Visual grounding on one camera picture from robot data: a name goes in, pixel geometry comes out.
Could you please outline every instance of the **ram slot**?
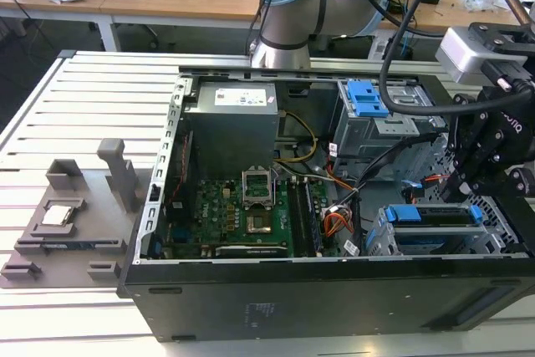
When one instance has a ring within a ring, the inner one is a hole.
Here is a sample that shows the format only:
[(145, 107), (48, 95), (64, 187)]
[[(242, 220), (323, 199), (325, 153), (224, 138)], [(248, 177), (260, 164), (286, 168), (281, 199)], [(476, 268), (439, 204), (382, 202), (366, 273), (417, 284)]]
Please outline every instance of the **ram slot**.
[(294, 183), (288, 180), (287, 191), (292, 225), (293, 255), (295, 257), (314, 257), (316, 249), (311, 230), (311, 203), (306, 183)]
[(308, 229), (312, 234), (312, 240), (315, 252), (321, 252), (323, 245), (321, 243), (321, 237), (319, 236), (318, 220), (316, 219), (316, 213), (314, 212), (314, 205), (312, 202), (312, 192), (310, 191), (310, 185), (308, 182), (302, 184), (307, 197), (308, 208)]

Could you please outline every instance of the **electronic component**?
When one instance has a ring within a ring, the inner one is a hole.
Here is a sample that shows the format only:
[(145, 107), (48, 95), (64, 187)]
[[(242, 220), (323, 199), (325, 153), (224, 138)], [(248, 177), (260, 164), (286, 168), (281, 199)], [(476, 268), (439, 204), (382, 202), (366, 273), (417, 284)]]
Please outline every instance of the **electronic component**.
[(198, 169), (192, 154), (193, 138), (193, 132), (190, 131), (173, 148), (176, 163), (171, 166), (170, 185), (166, 188), (164, 200), (168, 219), (172, 221), (189, 222), (194, 215)]
[(185, 227), (173, 227), (171, 229), (171, 238), (173, 242), (185, 243), (191, 238), (191, 232)]
[(73, 207), (52, 205), (45, 212), (41, 224), (48, 226), (65, 226), (65, 224), (69, 221), (73, 211)]
[(491, 84), (489, 78), (482, 73), (482, 65), (486, 60), (516, 62), (520, 65), (527, 60), (523, 54), (492, 52), (466, 27), (448, 28), (435, 56), (456, 82), (467, 85)]
[(245, 217), (247, 222), (247, 233), (271, 233), (273, 219), (272, 211), (251, 208), (245, 211)]
[(438, 186), (447, 180), (450, 175), (431, 175), (424, 177), (420, 182), (410, 180), (401, 181), (401, 195), (407, 204), (414, 204), (418, 198), (425, 196), (425, 190), (433, 186)]
[(250, 166), (267, 169), (273, 164), (278, 127), (274, 84), (201, 82), (199, 100), (186, 116), (197, 134), (202, 179), (239, 179)]
[(210, 246), (204, 244), (201, 246), (201, 258), (207, 258), (210, 252)]
[(224, 246), (216, 248), (216, 258), (285, 258), (285, 247)]
[(287, 188), (294, 256), (313, 257), (323, 246), (308, 182), (288, 179)]
[(336, 232), (346, 227), (350, 232), (354, 231), (351, 222), (351, 211), (348, 205), (335, 205), (325, 209), (324, 214), (324, 233), (326, 237), (333, 236)]
[[(335, 156), (331, 158), (334, 163), (333, 171), (343, 165), (344, 170), (353, 171), (359, 176), (364, 163), (386, 152), (396, 142), (416, 139), (430, 130), (446, 127), (441, 117), (432, 117), (430, 120), (400, 114), (373, 118), (364, 117), (366, 114), (359, 115), (355, 103), (380, 112), (375, 110), (380, 99), (373, 81), (340, 80), (338, 90), (342, 108), (332, 140), (333, 147), (336, 148)], [(392, 96), (403, 99), (408, 105), (425, 106), (429, 103), (422, 96), (422, 88), (405, 79), (389, 79), (388, 90), (389, 93), (395, 94)], [(406, 160), (414, 160), (417, 153), (418, 147), (412, 147), (410, 151), (405, 152)], [(385, 170), (380, 176), (390, 174)]]
[(242, 173), (243, 207), (246, 209), (253, 205), (264, 208), (273, 206), (273, 191), (271, 186), (271, 171), (259, 166), (251, 166)]
[(486, 227), (477, 206), (390, 205), (379, 209), (365, 248), (371, 256), (493, 254), (505, 247), (501, 231)]

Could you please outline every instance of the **blue plastic clip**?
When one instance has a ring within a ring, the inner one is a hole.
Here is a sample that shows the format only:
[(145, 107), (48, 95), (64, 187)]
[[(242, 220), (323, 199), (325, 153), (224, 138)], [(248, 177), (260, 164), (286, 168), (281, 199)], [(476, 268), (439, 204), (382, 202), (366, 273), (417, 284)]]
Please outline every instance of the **blue plastic clip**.
[(390, 205), (385, 210), (389, 222), (420, 222), (421, 216), (415, 205)]
[(421, 185), (421, 183), (416, 183), (416, 182), (410, 181), (410, 180), (402, 180), (401, 182), (403, 184), (406, 184), (407, 186), (414, 187), (414, 188), (422, 188), (423, 187)]
[(483, 212), (480, 207), (477, 205), (472, 205), (470, 207), (470, 213), (471, 216), (474, 218), (474, 222), (478, 225), (481, 225), (483, 223)]
[(386, 117), (388, 110), (380, 103), (371, 81), (348, 81), (348, 96), (358, 117)]
[(369, 248), (369, 245), (371, 244), (372, 240), (375, 237), (375, 229), (372, 229), (372, 231), (368, 234), (368, 237), (366, 238), (366, 249)]

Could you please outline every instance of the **green motherboard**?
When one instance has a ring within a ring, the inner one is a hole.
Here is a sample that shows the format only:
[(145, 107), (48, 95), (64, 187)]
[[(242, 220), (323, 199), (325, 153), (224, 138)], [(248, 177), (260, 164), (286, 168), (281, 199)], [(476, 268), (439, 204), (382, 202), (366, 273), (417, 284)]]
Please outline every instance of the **green motherboard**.
[[(274, 204), (243, 207), (242, 181), (200, 181), (196, 191), (193, 222), (172, 222), (167, 233), (166, 248), (173, 258), (213, 258), (216, 247), (284, 247), (288, 257), (294, 257), (292, 208), (289, 205), (287, 180), (273, 184)], [(327, 205), (325, 185), (321, 181), (309, 183), (313, 214), (319, 225), (322, 207)], [(247, 181), (247, 194), (266, 196), (265, 181)]]

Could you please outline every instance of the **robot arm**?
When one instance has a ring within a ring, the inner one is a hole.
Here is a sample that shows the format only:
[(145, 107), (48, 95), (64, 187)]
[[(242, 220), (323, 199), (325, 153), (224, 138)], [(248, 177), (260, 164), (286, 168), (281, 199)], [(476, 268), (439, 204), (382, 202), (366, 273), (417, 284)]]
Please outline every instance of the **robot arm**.
[[(473, 23), (450, 28), (437, 52), (457, 82), (485, 85), (477, 99), (457, 94), (454, 103), (468, 105), (535, 89), (531, 69), (535, 36), (529, 25)], [(535, 159), (535, 99), (474, 115), (454, 115), (448, 151), (454, 168), (442, 188), (445, 201), (464, 201), (468, 194), (535, 196), (535, 178), (526, 168), (511, 166)]]
[(272, 0), (252, 44), (252, 66), (309, 69), (309, 35), (367, 35), (380, 20), (368, 0)]

